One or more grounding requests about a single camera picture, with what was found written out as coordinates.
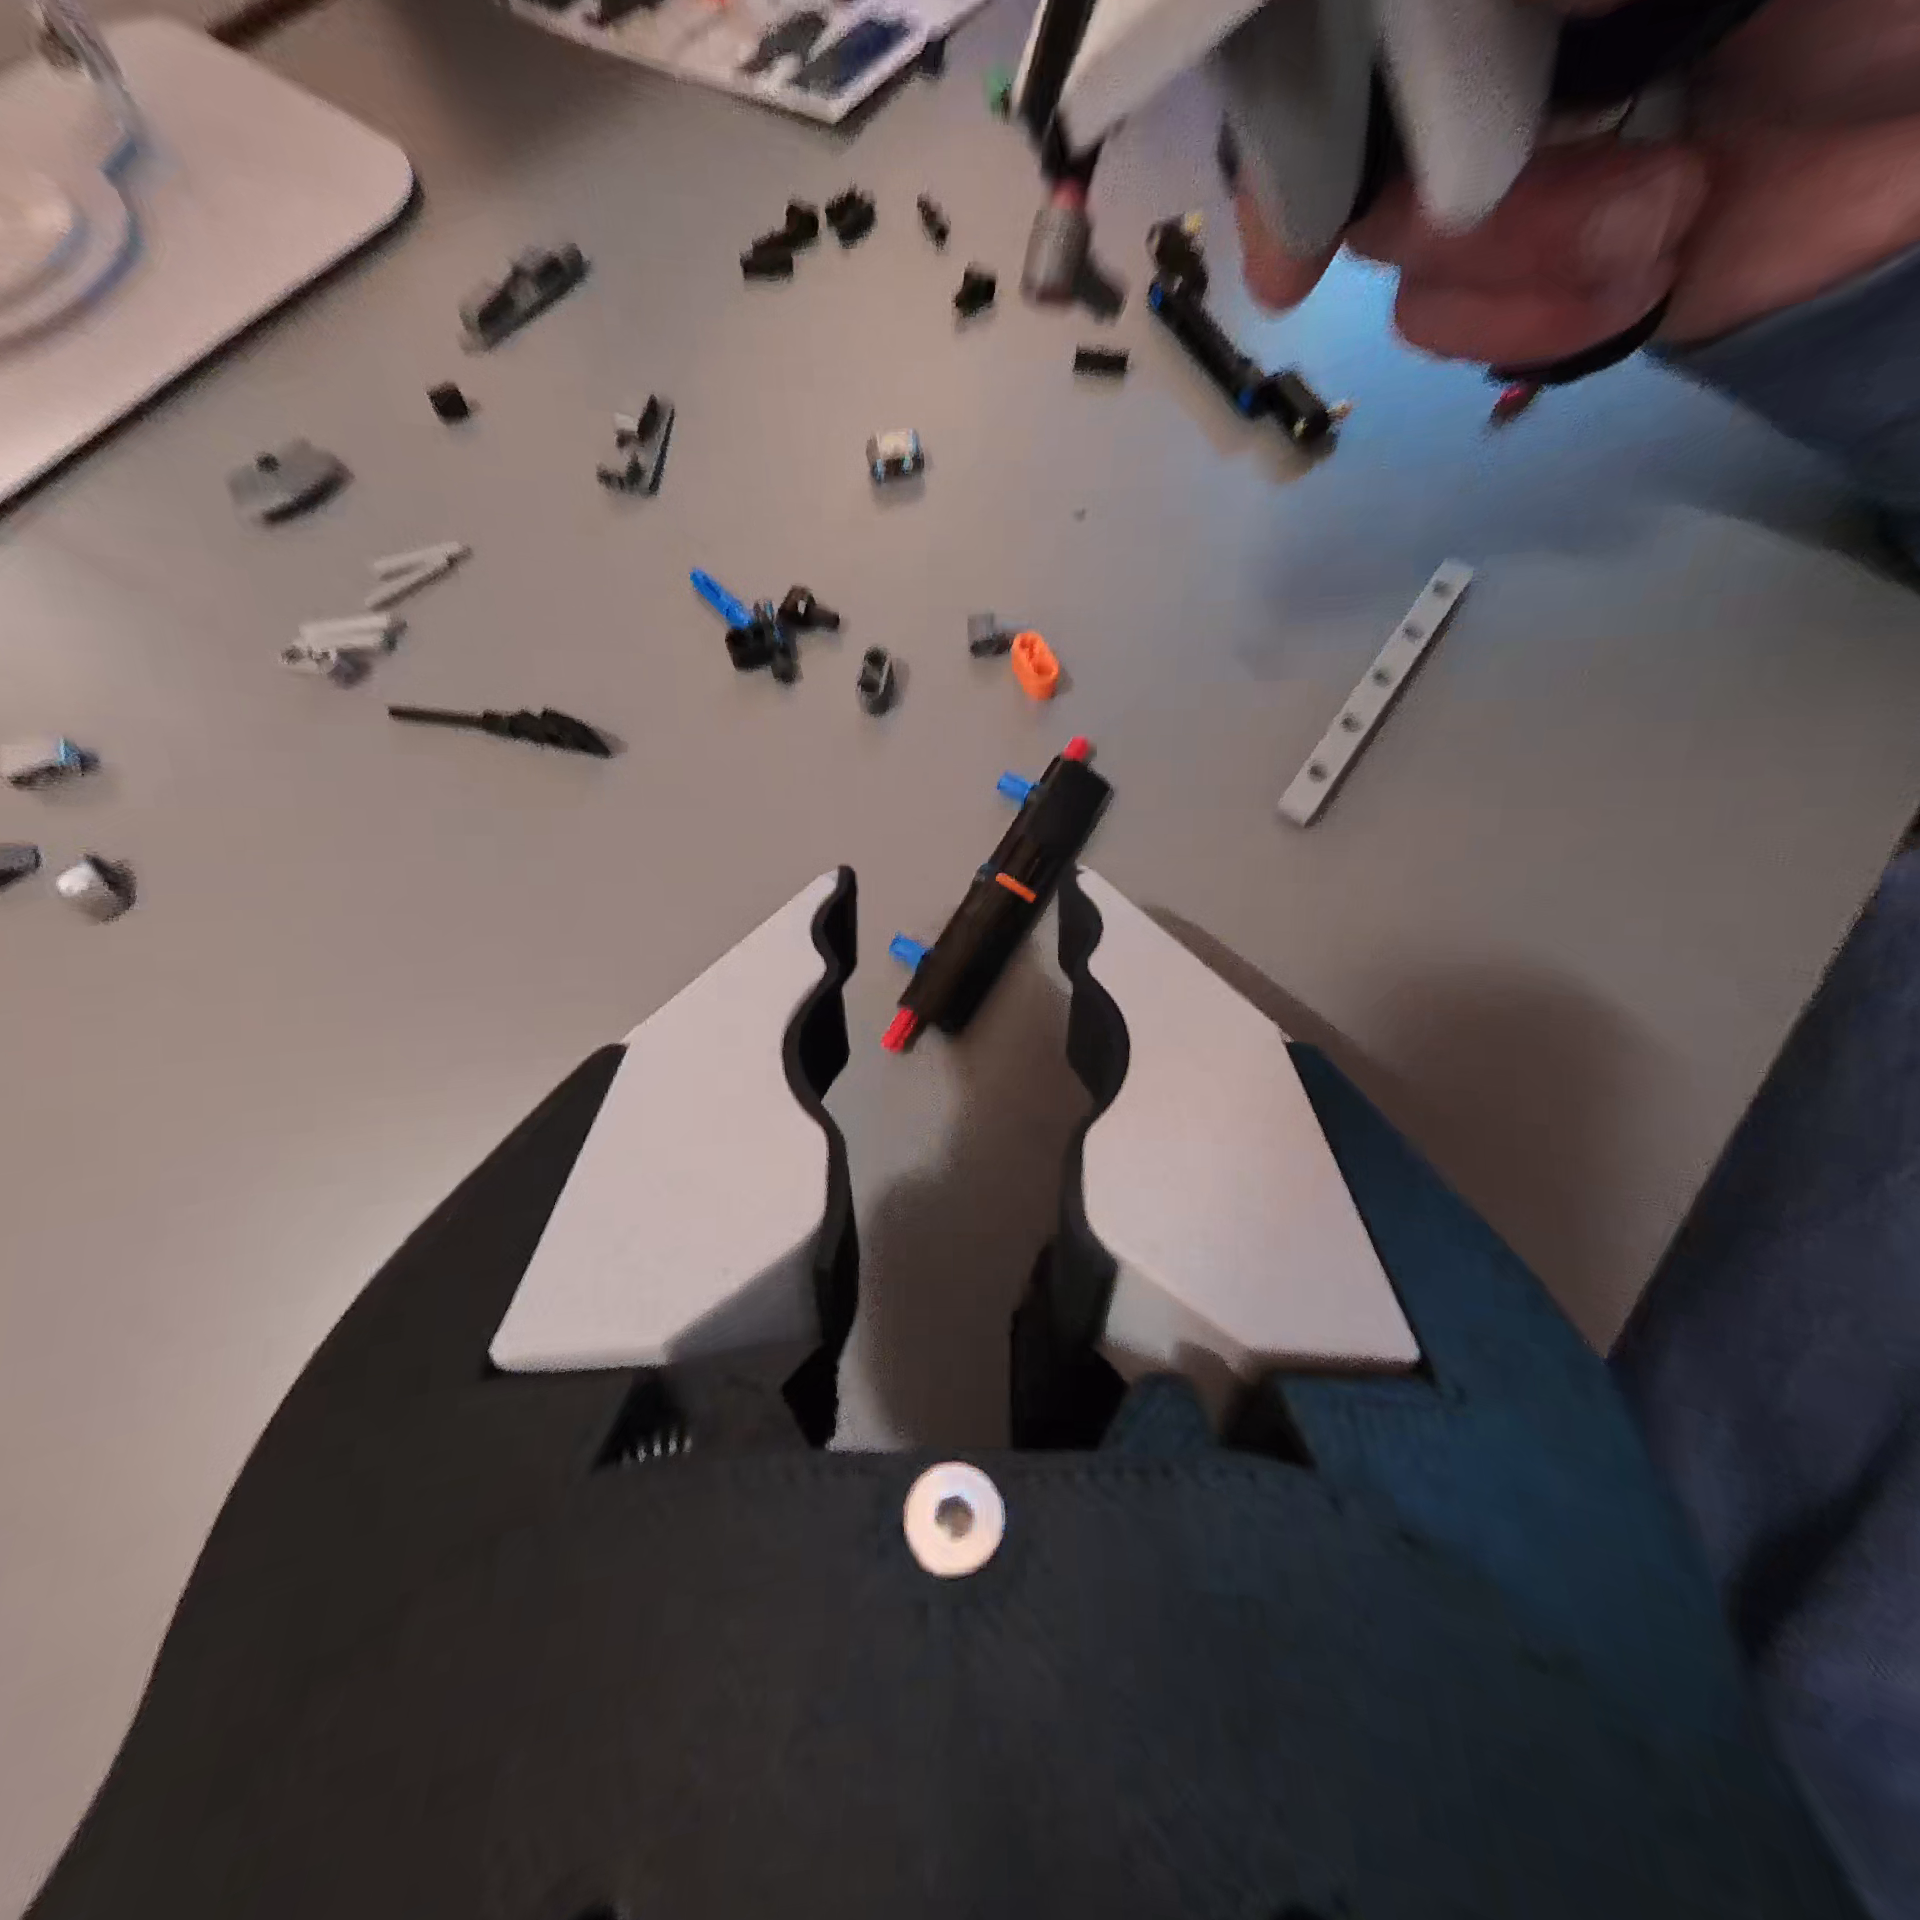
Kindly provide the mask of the grey curved lego piece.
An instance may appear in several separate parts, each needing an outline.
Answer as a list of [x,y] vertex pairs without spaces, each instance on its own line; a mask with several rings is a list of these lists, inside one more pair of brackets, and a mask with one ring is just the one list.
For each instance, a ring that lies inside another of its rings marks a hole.
[[279,524],[322,507],[351,483],[350,464],[308,437],[255,455],[229,471],[229,501],[250,524]]

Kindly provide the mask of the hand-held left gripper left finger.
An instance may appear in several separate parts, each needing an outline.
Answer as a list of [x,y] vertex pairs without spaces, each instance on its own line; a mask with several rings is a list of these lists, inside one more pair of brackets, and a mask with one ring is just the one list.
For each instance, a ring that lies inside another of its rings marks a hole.
[[499,1373],[639,1375],[649,1435],[765,1410],[831,1446],[860,1231],[826,1096],[857,962],[836,866],[628,1031],[491,1337]]

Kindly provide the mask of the dark grey lego wedge panel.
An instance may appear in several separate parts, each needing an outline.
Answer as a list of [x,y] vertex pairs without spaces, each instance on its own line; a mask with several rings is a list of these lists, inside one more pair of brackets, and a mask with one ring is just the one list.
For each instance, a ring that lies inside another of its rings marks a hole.
[[655,499],[673,434],[676,406],[659,394],[649,394],[635,410],[614,412],[613,451],[597,468],[598,486],[628,499]]
[[463,350],[500,348],[549,312],[589,276],[589,256],[576,243],[519,251],[508,269],[474,286],[458,308]]

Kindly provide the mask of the black lego gear rack assembly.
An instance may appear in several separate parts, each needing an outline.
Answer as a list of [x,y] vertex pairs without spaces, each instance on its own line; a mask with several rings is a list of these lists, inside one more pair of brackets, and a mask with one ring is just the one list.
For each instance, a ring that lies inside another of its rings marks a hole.
[[1348,406],[1330,403],[1298,370],[1261,368],[1225,332],[1212,309],[1212,273],[1201,231],[1196,214],[1161,220],[1147,228],[1149,314],[1240,419],[1272,422],[1301,449],[1330,446],[1351,412]]

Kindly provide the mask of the person's right forearm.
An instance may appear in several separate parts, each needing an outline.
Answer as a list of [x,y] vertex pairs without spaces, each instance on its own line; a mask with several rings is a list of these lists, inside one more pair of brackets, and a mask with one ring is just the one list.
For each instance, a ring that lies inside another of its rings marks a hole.
[[1919,546],[1919,250],[1697,344],[1652,350],[1828,460]]

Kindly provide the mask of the black lego beam assembly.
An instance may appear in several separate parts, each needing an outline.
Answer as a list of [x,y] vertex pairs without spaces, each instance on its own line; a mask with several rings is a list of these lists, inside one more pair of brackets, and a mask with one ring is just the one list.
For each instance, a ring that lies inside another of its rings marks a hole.
[[904,1055],[933,1031],[955,1039],[983,1010],[1112,803],[1112,785],[1094,754],[1089,739],[1073,736],[1043,775],[1025,785],[997,851],[919,953],[882,1033],[884,1052]]

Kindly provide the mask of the black lego axle with connector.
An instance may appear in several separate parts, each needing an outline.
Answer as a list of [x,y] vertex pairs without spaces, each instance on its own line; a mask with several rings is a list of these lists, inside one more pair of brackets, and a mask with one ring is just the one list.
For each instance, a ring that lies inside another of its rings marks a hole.
[[479,733],[493,740],[515,740],[542,748],[548,752],[578,754],[597,762],[607,762],[614,757],[614,746],[607,736],[589,723],[570,717],[556,709],[454,710],[388,705],[386,712],[395,725],[414,730]]

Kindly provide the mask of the lego sticker sheet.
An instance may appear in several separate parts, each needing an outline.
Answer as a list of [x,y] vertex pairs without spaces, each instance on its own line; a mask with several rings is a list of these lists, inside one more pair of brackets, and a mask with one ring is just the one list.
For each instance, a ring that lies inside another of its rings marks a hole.
[[943,51],[979,2],[508,2],[582,50],[838,129]]

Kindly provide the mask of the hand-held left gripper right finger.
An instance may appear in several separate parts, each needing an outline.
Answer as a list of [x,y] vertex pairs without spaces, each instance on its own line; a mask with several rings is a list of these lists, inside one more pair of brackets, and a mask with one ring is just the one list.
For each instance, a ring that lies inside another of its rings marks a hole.
[[1089,868],[1060,891],[1060,966],[1092,1111],[1016,1315],[1016,1447],[1094,1447],[1142,1380],[1233,1430],[1279,1373],[1414,1375],[1286,1029]]

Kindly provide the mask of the person's right hand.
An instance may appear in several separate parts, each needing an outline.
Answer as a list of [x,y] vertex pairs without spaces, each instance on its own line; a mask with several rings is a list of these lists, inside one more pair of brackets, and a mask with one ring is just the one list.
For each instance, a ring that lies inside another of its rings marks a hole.
[[1400,276],[1397,328],[1430,356],[1557,363],[1654,308],[1665,344],[1708,342],[1916,248],[1919,5],[1764,5],[1702,65],[1675,135],[1543,145],[1461,234],[1400,181],[1345,238],[1301,251],[1242,160],[1229,179],[1246,284],[1272,312],[1351,250]]

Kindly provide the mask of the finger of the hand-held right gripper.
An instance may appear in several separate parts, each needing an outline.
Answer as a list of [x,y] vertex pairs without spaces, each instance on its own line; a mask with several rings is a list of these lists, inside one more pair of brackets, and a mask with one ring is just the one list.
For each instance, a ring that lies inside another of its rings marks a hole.
[[1106,140],[1209,62],[1261,2],[1040,2],[1017,63],[1017,122]]

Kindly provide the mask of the person's blue clothing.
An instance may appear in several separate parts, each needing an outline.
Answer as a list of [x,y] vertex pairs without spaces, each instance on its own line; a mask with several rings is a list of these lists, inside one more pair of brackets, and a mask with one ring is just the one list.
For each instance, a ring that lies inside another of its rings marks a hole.
[[1919,1916],[1919,855],[1901,851],[1614,1351],[1778,1751]]

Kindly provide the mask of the light grey lego beam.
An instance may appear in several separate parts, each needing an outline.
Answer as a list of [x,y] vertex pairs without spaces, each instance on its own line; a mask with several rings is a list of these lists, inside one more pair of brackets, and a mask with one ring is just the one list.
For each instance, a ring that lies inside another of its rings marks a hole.
[[1281,794],[1288,826],[1310,828],[1339,796],[1474,585],[1471,563],[1447,562],[1434,571]]

